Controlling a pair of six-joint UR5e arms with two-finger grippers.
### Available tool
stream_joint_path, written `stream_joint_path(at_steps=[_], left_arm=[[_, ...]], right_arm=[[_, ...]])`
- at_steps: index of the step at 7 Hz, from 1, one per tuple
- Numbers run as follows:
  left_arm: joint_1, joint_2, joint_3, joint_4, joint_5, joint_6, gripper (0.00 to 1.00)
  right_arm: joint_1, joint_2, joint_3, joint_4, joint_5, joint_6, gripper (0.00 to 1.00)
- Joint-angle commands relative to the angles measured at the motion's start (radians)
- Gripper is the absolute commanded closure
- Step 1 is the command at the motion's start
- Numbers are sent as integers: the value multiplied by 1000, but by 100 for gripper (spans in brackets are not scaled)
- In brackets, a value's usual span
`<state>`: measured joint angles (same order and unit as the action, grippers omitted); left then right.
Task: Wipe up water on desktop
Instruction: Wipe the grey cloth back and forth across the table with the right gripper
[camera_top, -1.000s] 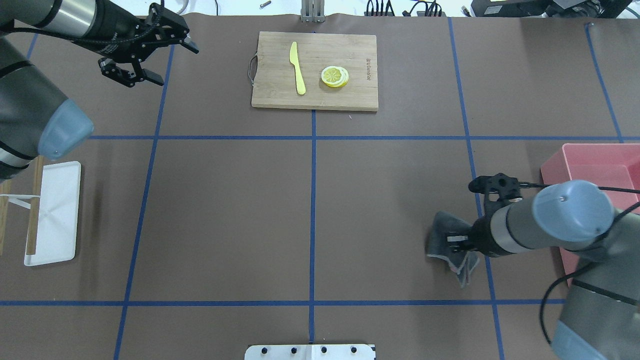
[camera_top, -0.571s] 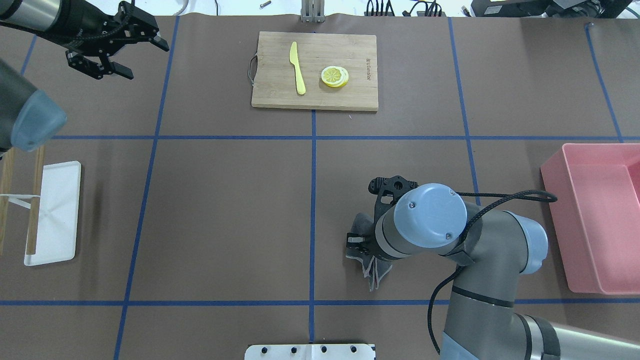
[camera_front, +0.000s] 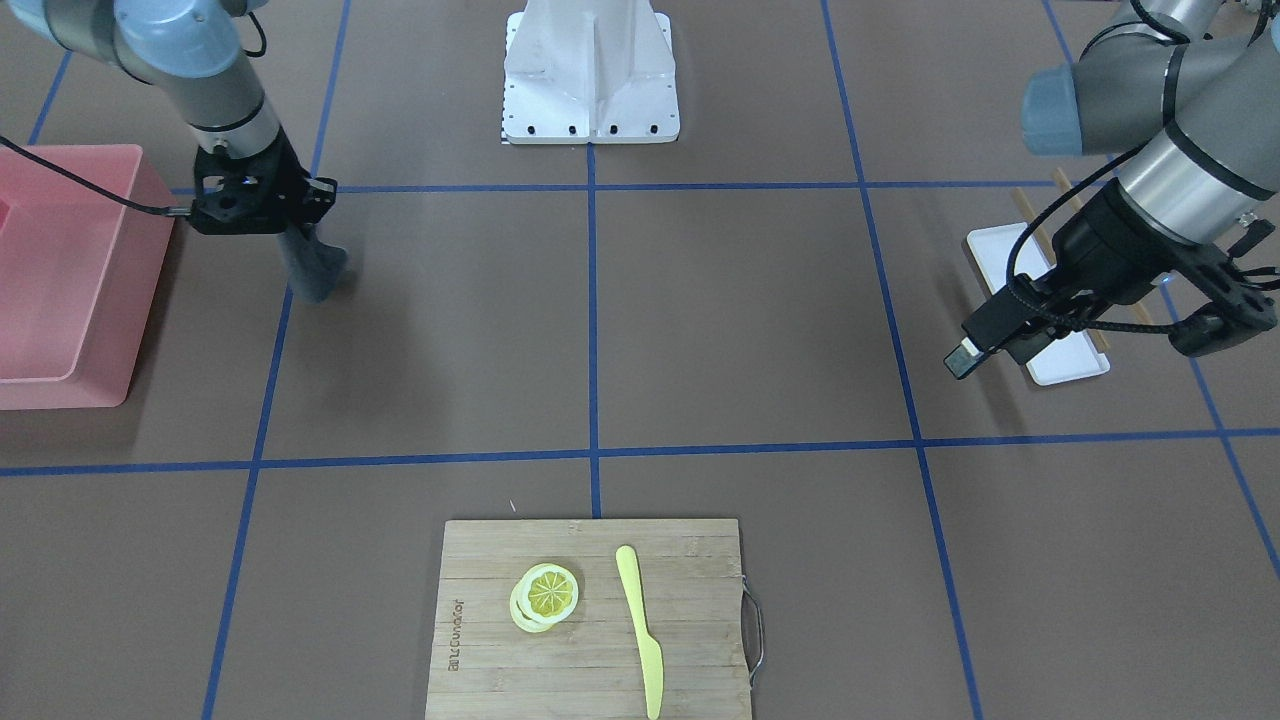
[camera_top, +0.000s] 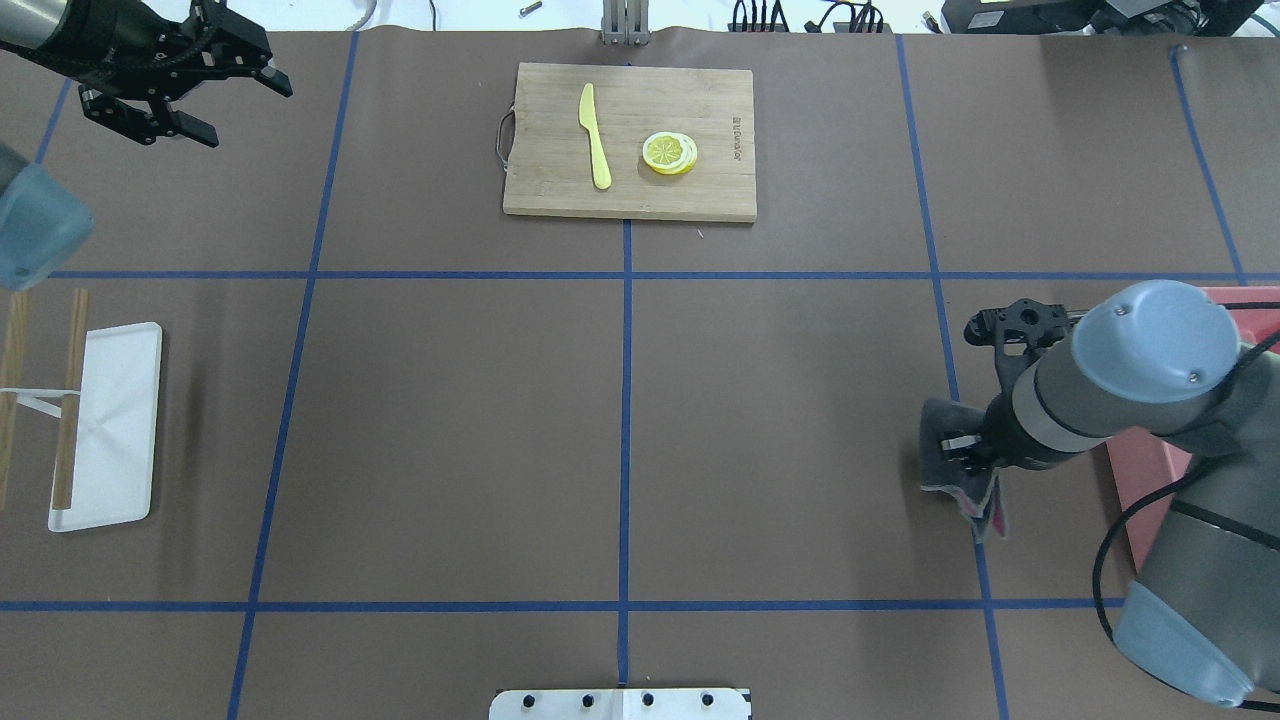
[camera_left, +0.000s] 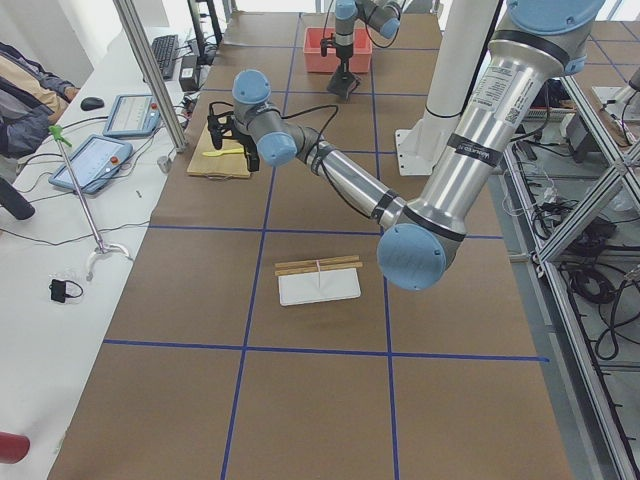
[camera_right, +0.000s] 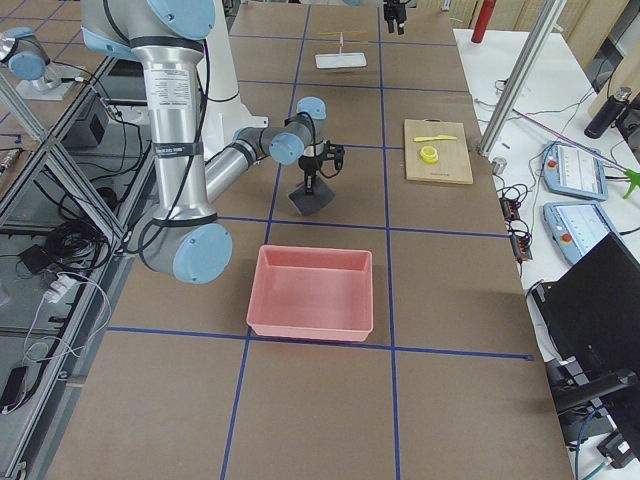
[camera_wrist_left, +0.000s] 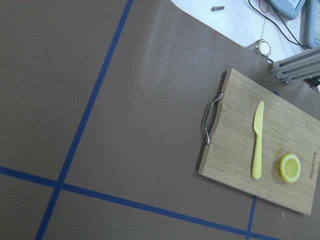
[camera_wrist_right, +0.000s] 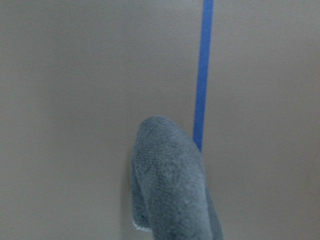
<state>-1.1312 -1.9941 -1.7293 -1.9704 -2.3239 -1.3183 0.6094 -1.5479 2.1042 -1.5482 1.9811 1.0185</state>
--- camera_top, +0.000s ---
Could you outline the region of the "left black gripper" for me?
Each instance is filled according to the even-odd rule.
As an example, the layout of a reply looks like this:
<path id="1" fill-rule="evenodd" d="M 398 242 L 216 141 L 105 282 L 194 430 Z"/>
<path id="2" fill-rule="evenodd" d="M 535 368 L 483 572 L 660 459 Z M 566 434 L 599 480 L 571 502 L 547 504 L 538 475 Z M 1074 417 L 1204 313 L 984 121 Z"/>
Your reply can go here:
<path id="1" fill-rule="evenodd" d="M 84 117 L 143 146 L 182 137 L 218 147 L 211 124 L 157 100 L 210 79 L 246 77 L 293 95 L 265 28 L 224 1 L 192 1 L 183 20 L 143 1 L 23 1 L 20 58 L 92 88 L 79 92 Z M 143 109 L 120 99 L 150 100 Z"/>

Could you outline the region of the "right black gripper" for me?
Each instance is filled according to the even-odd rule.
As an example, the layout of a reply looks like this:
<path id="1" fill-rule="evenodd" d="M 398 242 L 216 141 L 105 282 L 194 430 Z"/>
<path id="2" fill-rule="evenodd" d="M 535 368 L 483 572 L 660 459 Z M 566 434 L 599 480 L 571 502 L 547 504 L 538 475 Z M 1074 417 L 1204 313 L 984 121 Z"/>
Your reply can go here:
<path id="1" fill-rule="evenodd" d="M 938 442 L 948 477 L 975 477 L 1001 468 L 1041 469 L 1041 447 L 1021 428 L 1010 395 L 995 397 L 966 433 Z"/>

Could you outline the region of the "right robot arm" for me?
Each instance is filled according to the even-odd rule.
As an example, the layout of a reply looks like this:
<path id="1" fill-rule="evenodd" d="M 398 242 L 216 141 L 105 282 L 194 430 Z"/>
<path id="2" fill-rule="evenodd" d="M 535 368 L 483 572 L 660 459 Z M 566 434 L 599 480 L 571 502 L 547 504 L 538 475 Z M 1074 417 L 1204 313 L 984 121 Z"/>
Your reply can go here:
<path id="1" fill-rule="evenodd" d="M 992 350 L 998 393 L 984 407 L 924 402 L 920 486 L 982 541 L 1005 533 L 1005 469 L 1048 470 L 1135 428 L 1187 452 L 1185 471 L 1101 539 L 1097 623 L 1158 683 L 1275 714 L 1257 693 L 1277 692 L 1277 336 L 1247 343 L 1235 310 L 1172 279 L 1083 313 L 1030 299 L 979 310 L 964 338 Z"/>

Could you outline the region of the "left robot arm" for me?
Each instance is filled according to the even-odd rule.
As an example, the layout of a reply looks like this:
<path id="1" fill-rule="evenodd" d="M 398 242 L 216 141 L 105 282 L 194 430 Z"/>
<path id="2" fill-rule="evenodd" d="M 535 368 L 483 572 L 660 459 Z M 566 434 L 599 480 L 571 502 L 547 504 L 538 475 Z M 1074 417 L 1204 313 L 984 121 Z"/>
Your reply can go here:
<path id="1" fill-rule="evenodd" d="M 142 1 L 5 1 L 3 50 L 78 85 L 83 115 L 150 146 L 182 137 L 215 149 L 214 126 L 175 109 L 201 85 L 251 78 L 289 97 L 261 24 L 224 1 L 192 1 L 170 20 Z M 59 269 L 93 231 L 87 205 L 40 163 L 3 147 L 3 287 L 20 292 Z"/>

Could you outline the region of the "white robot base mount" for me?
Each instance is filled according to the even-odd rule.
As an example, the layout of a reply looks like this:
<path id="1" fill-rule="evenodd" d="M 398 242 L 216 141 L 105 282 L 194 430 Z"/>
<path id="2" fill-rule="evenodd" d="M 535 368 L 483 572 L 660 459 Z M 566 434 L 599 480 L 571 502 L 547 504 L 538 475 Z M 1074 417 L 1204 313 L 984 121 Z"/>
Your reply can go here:
<path id="1" fill-rule="evenodd" d="M 489 719 L 753 719 L 746 689 L 599 688 L 502 691 Z"/>

